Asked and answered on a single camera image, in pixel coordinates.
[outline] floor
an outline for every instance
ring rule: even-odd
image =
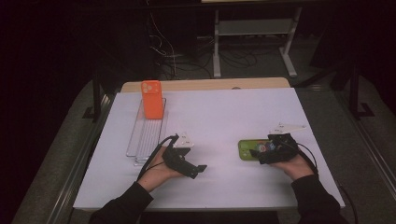
[[[298,84],[320,71],[310,67],[316,37],[297,36],[290,50],[298,76],[290,78],[277,50],[282,36],[246,36],[223,39],[220,46],[221,78],[285,77],[291,85]],[[176,57],[163,62],[161,79],[211,78],[213,64],[205,42],[196,60]],[[355,222],[352,204],[359,223],[396,223],[396,118],[381,102],[375,87],[363,77],[360,80],[360,102],[367,103],[374,117],[354,119],[347,109],[348,86],[333,91],[329,75],[307,88],[296,89],[318,144],[340,189],[346,207],[341,213]],[[103,118],[96,123],[83,119],[92,106],[92,84],[87,83],[69,110],[49,154],[43,162],[13,223],[87,223],[90,212],[74,210],[78,183],[89,162],[89,153],[100,134]],[[103,117],[111,106],[111,97],[103,101]],[[298,222],[295,210],[279,211],[280,223]]]

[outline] white tabletop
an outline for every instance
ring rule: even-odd
[[[151,192],[148,210],[273,210],[297,206],[290,179],[258,161],[242,161],[241,139],[266,138],[279,122],[306,125],[293,138],[314,153],[323,186],[345,206],[292,88],[166,91],[166,136],[186,132],[194,147],[186,160],[206,164],[195,179],[172,179]],[[98,209],[121,196],[140,166],[126,157],[141,93],[119,93],[81,184],[74,207]]]

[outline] person's right hand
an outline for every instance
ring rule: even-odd
[[[162,147],[158,151],[146,172],[137,181],[137,183],[140,184],[140,186],[142,186],[147,192],[152,192],[168,179],[183,176],[178,171],[166,166],[163,161],[163,153],[165,150],[166,147]]]
[[[300,155],[289,161],[280,161],[270,165],[283,170],[293,181],[306,175],[314,174],[308,163]]]

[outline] dark background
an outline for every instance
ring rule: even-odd
[[[105,2],[78,3],[102,7]],[[93,73],[99,74],[107,93],[113,93],[125,81],[158,76],[154,65],[158,59],[147,50],[147,14],[82,15],[76,11],[75,3],[45,0],[0,3],[1,223],[11,222],[70,105]],[[122,0],[111,3],[116,7],[139,4]],[[195,36],[207,35],[212,30],[213,23],[206,13],[177,14],[186,20],[175,20],[174,12],[156,16],[163,18],[158,25],[178,43],[177,50],[193,56]],[[326,68],[354,54],[353,63],[396,113],[392,69],[396,58],[391,54],[396,48],[393,15],[395,7],[386,0],[359,1],[357,5],[342,7],[307,7],[298,34],[323,34],[312,62],[314,66]]]

